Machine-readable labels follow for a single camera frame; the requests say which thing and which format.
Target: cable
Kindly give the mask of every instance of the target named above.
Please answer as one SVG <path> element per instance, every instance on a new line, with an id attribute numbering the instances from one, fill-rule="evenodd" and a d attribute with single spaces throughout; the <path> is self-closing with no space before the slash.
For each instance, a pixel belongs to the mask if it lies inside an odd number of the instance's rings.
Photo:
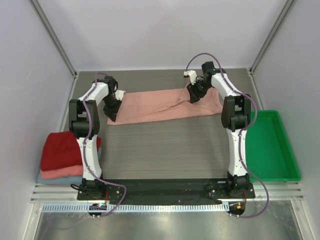
<path id="1" fill-rule="evenodd" d="M 91 173 L 91 175 L 97 179 L 98 181 L 100 181 L 101 183 L 104 183 L 106 185 L 111 185 L 111 186 L 115 186 L 115 187 L 120 187 L 120 188 L 123 188 L 124 189 L 124 193 L 120 199 L 120 201 L 117 203 L 117 205 L 114 206 L 114 208 L 112 208 L 110 211 L 106 212 L 106 213 L 103 213 L 101 214 L 99 217 L 102 218 L 102 217 L 106 217 L 108 215 L 110 215 L 113 211 L 115 211 L 117 209 L 117 207 L 123 202 L 123 200 L 125 199 L 125 196 L 127 194 L 127 188 L 126 186 L 122 185 L 122 184 L 116 184 L 116 183 L 112 183 L 112 182 L 109 182 L 109 181 L 105 181 L 105 180 L 102 180 L 100 179 L 98 176 L 96 176 L 94 174 L 94 172 L 90 169 L 90 166 L 88 165 L 88 162 L 87 162 L 87 158 L 86 158 L 86 141 L 88 140 L 88 138 L 90 137 L 91 133 L 92 133 L 92 118 L 91 118 L 91 114 L 90 114 L 90 111 L 88 109 L 88 106 L 86 104 L 86 99 L 93 93 L 93 91 L 97 88 L 97 84 L 98 84 L 98 75 L 101 74 L 101 75 L 105 75 L 105 76 L 108 76 L 107 74 L 105 73 L 102 73 L 102 72 L 97 72 L 95 74 L 95 78 L 94 78 L 94 87 L 88 92 L 88 94 L 83 98 L 83 106 L 86 110 L 86 114 L 87 114 L 87 118 L 89 120 L 89 132 L 88 132 L 88 135 L 84 138 L 83 140 L 83 160 L 84 160 L 84 163 L 85 163 L 85 167 L 88 169 L 88 171 Z M 71 184 L 70 185 L 71 188 L 77 190 L 77 187 L 78 187 L 78 190 L 79 190 L 79 186 L 77 185 L 74 185 L 74 184 Z M 79 225 L 80 223 L 88 220 L 88 219 L 92 219 L 91 216 L 89 217 L 86 217 L 84 219 L 81 219 L 80 221 L 76 222 L 74 225 L 70 226 L 70 227 L 55 227 L 54 229 L 56 230 L 70 230 L 74 227 L 76 227 L 77 225 Z M 41 237 L 40 237 L 40 240 L 44 239 L 44 236 L 46 234 L 46 232 L 48 231 L 49 227 L 51 226 L 52 224 L 52 221 L 53 219 L 50 219 L 48 221 L 48 224 L 47 226 L 45 227 Z"/>
<path id="2" fill-rule="evenodd" d="M 247 195 L 246 195 L 246 192 L 244 191 L 243 192 L 243 196 L 244 196 L 244 205 L 246 205 L 246 203 L 247 203 Z"/>
<path id="3" fill-rule="evenodd" d="M 108 200 L 109 200 L 109 192 L 107 191 L 107 192 L 105 193 L 104 204 L 107 204 Z"/>
<path id="4" fill-rule="evenodd" d="M 97 72 L 95 74 L 95 78 L 94 78 L 94 87 L 88 92 L 88 94 L 83 98 L 82 100 L 82 103 L 83 103 L 83 106 L 84 106 L 84 109 L 86 111 L 86 114 L 87 114 L 87 118 L 89 120 L 89 132 L 88 132 L 88 135 L 84 138 L 83 140 L 83 161 L 84 161 L 84 164 L 85 164 L 85 167 L 88 169 L 88 171 L 91 173 L 91 175 L 97 179 L 99 182 L 103 183 L 103 184 L 106 184 L 106 185 L 111 185 L 111 186 L 115 186 L 115 187 L 120 187 L 120 188 L 123 188 L 124 189 L 124 193 L 120 199 L 120 201 L 114 206 L 114 208 L 112 208 L 110 211 L 104 213 L 104 214 L 101 214 L 100 217 L 106 217 L 108 215 L 110 215 L 114 210 L 117 209 L 117 207 L 123 202 L 123 200 L 125 199 L 125 196 L 127 194 L 127 188 L 125 185 L 122 185 L 122 184 L 117 184 L 117 183 L 112 183 L 112 182 L 109 182 L 109 181 L 105 181 L 103 179 L 100 179 L 98 176 L 95 175 L 95 173 L 90 169 L 90 166 L 88 165 L 88 162 L 87 162 L 87 158 L 86 158 L 86 141 L 88 140 L 88 138 L 90 137 L 91 135 L 91 132 L 92 132 L 92 119 L 91 119 L 91 114 L 90 114 L 90 111 L 89 111 L 89 108 L 86 104 L 86 100 L 87 98 L 94 92 L 94 90 L 96 89 L 97 87 L 97 84 L 98 84 L 98 75 L 101 74 L 101 75 L 105 75 L 105 76 L 108 76 L 107 74 L 104 74 L 102 72 Z"/>
<path id="5" fill-rule="evenodd" d="M 231 215 L 234 216 L 234 217 L 237 217 L 237 218 L 241 218 L 241 219 L 251 219 L 251 218 L 258 217 L 258 216 L 260 216 L 261 214 L 263 214 L 263 213 L 267 210 L 267 208 L 268 208 L 268 206 L 269 206 L 269 202 L 270 202 L 269 192 L 268 192 L 268 189 L 267 189 L 265 183 L 264 183 L 260 178 L 258 178 L 256 175 L 254 175 L 254 174 L 247 168 L 247 166 L 246 166 L 246 164 L 244 163 L 244 160 L 243 160 L 243 158 L 242 158 L 242 155 L 241 155 L 241 138 L 242 138 L 242 132 L 243 132 L 243 131 L 246 131 L 246 130 L 247 130 L 248 128 L 250 128 L 253 124 L 255 124 L 255 122 L 256 122 L 256 120 L 257 120 L 257 116 L 258 116 L 258 106 L 257 106 L 256 102 L 255 102 L 250 96 L 248 96 L 248 95 L 246 95 L 246 94 L 244 94 L 244 93 L 242 93 L 242 92 L 239 92 L 239 91 L 235 90 L 235 89 L 230 85 L 230 83 L 229 83 L 229 82 L 226 80 L 226 78 L 225 78 L 225 75 L 224 75 L 224 72 L 223 72 L 222 67 L 221 67 L 221 65 L 220 65 L 220 62 L 218 61 L 218 59 L 217 59 L 215 56 L 213 56 L 213 55 L 210 54 L 210 53 L 202 52 L 202 53 L 199 53 L 199 54 L 195 55 L 193 58 L 191 58 L 191 60 L 190 60 L 189 63 L 187 64 L 187 66 L 186 66 L 186 68 L 185 68 L 185 71 L 188 71 L 188 67 L 189 67 L 189 65 L 191 64 L 191 62 L 192 62 L 195 58 L 197 58 L 197 57 L 199 57 L 199 56 L 201 56 L 201 55 L 208 55 L 208 56 L 212 57 L 212 58 L 216 61 L 216 63 L 218 64 L 218 66 L 219 66 L 219 70 L 220 70 L 221 76 L 222 76 L 223 81 L 225 82 L 225 84 L 226 84 L 234 93 L 239 94 L 239 95 L 242 95 L 242 96 L 244 96 L 245 98 L 249 99 L 250 102 L 251 102 L 252 105 L 253 105 L 253 108 L 254 108 L 254 118 L 253 118 L 253 121 L 251 121 L 251 123 L 250 123 L 248 126 L 242 128 L 242 129 L 239 131 L 239 134 L 238 134 L 238 136 L 239 136 L 238 151 L 239 151 L 239 157 L 240 157 L 240 161 L 241 161 L 241 164 L 242 164 L 243 168 L 247 171 L 248 174 L 250 174 L 250 175 L 253 176 L 255 179 L 257 179 L 257 180 L 261 183 L 261 185 L 263 186 L 263 188 L 264 188 L 264 190 L 265 190 L 265 194 L 266 194 L 266 203 L 265 203 L 264 208 L 263 208 L 260 212 L 258 212 L 257 214 L 254 214 L 254 215 L 251 215 L 251 216 L 239 216 L 239 215 L 235 215 L 235 214 L 231 214 Z"/>

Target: stack of folded towels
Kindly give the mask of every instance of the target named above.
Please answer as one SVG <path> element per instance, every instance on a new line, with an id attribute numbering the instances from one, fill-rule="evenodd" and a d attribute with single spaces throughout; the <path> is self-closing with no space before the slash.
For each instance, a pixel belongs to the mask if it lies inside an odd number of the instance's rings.
<path id="1" fill-rule="evenodd" d="M 97 138 L 98 158 L 101 138 Z M 80 184 L 84 167 L 77 139 L 72 132 L 50 133 L 43 147 L 39 184 Z"/>

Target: metal floor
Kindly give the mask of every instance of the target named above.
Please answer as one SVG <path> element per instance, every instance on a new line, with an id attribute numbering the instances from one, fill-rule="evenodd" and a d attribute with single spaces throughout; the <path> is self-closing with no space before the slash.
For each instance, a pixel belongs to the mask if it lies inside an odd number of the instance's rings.
<path id="1" fill-rule="evenodd" d="M 246 69 L 227 69 L 229 79 L 256 99 Z M 186 86 L 183 70 L 108 71 L 128 93 Z M 73 99 L 83 96 L 96 72 L 80 72 Z M 220 178 L 227 175 L 229 142 L 221 115 L 107 126 L 98 106 L 102 154 L 100 166 L 108 179 Z M 68 120 L 65 131 L 69 130 Z"/>
<path id="2" fill-rule="evenodd" d="M 248 202 L 246 214 L 256 214 L 264 201 Z M 253 219 L 226 212 L 127 213 L 88 219 L 69 230 L 87 213 L 42 213 L 35 240 L 302 240 L 290 201 L 272 201 Z"/>

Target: pink towel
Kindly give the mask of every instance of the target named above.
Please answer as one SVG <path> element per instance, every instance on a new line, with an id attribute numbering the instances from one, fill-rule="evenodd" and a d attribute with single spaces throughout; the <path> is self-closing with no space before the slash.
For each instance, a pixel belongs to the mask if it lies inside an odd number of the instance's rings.
<path id="1" fill-rule="evenodd" d="M 116 116 L 108 125 L 136 124 L 219 114 L 223 106 L 217 89 L 210 88 L 191 104 L 187 88 L 126 93 Z"/>
<path id="2" fill-rule="evenodd" d="M 57 179 L 71 176 L 81 176 L 84 173 L 82 165 L 68 166 L 61 169 L 40 171 L 42 179 Z"/>

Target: white wall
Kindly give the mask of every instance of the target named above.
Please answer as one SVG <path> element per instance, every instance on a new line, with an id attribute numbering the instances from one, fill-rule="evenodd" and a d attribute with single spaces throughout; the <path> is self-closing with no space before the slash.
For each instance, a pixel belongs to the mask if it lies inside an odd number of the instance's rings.
<path id="1" fill-rule="evenodd" d="M 280 112 L 302 175 L 302 190 L 320 223 L 320 1 L 298 0 L 257 67 L 268 109 Z"/>
<path id="2" fill-rule="evenodd" d="M 251 67 L 285 2 L 39 0 L 78 71 L 182 69 L 201 52 Z"/>
<path id="3" fill-rule="evenodd" d="M 27 0 L 0 0 L 0 233 L 20 240 L 72 77 Z"/>

